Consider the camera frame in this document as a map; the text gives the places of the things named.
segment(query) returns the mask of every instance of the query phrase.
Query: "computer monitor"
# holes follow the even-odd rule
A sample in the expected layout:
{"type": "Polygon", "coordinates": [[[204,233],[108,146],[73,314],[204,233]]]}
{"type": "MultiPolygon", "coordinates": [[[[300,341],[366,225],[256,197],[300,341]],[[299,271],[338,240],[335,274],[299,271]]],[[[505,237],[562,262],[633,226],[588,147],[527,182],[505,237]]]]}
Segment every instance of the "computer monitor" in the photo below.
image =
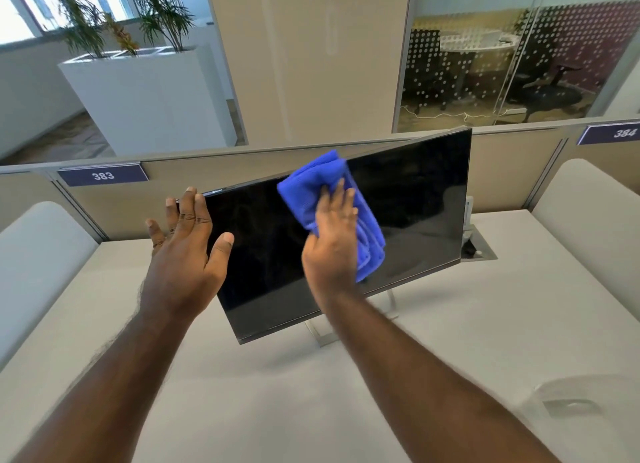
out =
{"type": "MultiPolygon", "coordinates": [[[[380,268],[359,283],[365,295],[460,262],[470,147],[466,129],[348,159],[387,242],[380,268]]],[[[239,343],[320,313],[301,263],[308,233],[276,190],[286,176],[205,194],[208,250],[225,231],[236,237],[218,298],[239,343]]]]}

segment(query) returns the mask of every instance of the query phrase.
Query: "black office chair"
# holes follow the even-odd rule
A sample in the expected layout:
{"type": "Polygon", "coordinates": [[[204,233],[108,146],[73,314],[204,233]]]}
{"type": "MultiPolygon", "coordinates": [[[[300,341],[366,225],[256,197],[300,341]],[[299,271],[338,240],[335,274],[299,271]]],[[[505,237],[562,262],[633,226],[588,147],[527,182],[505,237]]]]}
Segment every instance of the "black office chair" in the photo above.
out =
{"type": "Polygon", "coordinates": [[[555,50],[553,36],[552,29],[534,31],[522,53],[518,70],[513,76],[507,101],[521,104],[527,109],[523,123],[528,123],[534,112],[562,109],[582,101],[580,91],[573,87],[559,85],[565,72],[580,71],[582,69],[580,66],[558,64],[555,76],[550,83],[538,82],[550,73],[555,50]]]}
{"type": "Polygon", "coordinates": [[[426,103],[428,98],[439,101],[440,110],[444,111],[448,97],[454,94],[454,81],[443,67],[443,55],[440,31],[412,29],[402,97],[416,103],[416,114],[420,113],[420,104],[426,103]]]}

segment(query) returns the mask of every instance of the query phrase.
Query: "blue microfiber cloth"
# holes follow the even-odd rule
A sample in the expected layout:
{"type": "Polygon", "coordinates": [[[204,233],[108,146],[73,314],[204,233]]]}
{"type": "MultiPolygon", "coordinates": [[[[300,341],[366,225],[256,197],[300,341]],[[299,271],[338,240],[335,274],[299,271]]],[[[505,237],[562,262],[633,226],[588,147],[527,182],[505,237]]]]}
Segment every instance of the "blue microfiber cloth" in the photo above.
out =
{"type": "Polygon", "coordinates": [[[320,189],[323,185],[328,185],[329,191],[333,193],[340,178],[344,178],[345,190],[351,187],[356,189],[353,199],[353,206],[358,208],[356,282],[360,282],[378,269],[385,259],[385,238],[349,172],[347,161],[341,159],[335,150],[324,153],[280,182],[278,192],[298,222],[317,236],[316,206],[320,199],[320,189]]]}

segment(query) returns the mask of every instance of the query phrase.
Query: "cable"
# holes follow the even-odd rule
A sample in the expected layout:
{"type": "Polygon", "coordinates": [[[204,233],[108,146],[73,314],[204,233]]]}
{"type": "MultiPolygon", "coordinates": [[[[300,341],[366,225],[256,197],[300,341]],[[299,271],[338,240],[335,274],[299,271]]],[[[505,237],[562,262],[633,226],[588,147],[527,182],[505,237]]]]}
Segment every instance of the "cable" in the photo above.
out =
{"type": "MultiPolygon", "coordinates": [[[[492,118],[492,116],[487,116],[486,114],[478,114],[478,115],[474,116],[474,115],[469,114],[469,113],[458,113],[458,114],[440,113],[437,116],[418,116],[413,111],[409,111],[409,108],[407,106],[400,106],[400,107],[406,109],[407,112],[413,114],[416,118],[419,118],[420,120],[435,120],[436,118],[439,118],[440,116],[449,116],[450,118],[455,118],[456,116],[464,116],[465,119],[463,121],[466,123],[469,120],[469,118],[492,118]]],[[[500,116],[504,116],[505,114],[507,114],[507,113],[506,112],[501,113],[498,116],[496,116],[496,118],[500,118],[500,116]]]]}

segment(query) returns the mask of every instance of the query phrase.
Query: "floor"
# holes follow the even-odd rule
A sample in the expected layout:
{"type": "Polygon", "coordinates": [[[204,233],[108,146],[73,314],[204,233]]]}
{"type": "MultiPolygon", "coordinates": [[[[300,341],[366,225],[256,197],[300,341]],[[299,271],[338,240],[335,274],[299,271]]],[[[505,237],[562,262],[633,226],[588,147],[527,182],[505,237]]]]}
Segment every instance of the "floor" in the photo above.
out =
{"type": "MultiPolygon", "coordinates": [[[[540,111],[533,113],[529,118],[530,123],[537,121],[570,120],[572,118],[583,118],[589,107],[595,101],[596,94],[583,92],[583,100],[571,107],[554,109],[552,111],[540,111]]],[[[524,120],[522,114],[505,114],[509,109],[520,108],[517,104],[505,104],[501,115],[496,118],[493,113],[496,98],[475,99],[472,102],[461,103],[452,102],[447,105],[444,111],[438,105],[429,105],[420,108],[418,114],[415,113],[415,104],[403,103],[398,117],[398,133],[444,130],[460,126],[485,127],[494,124],[498,125],[517,124],[524,120]]]]}
{"type": "MultiPolygon", "coordinates": [[[[245,145],[240,117],[236,104],[228,100],[238,140],[236,146],[245,145]]],[[[29,143],[18,152],[0,160],[0,165],[19,165],[65,160],[113,158],[116,154],[102,136],[88,112],[82,112],[55,130],[29,143]]]]}

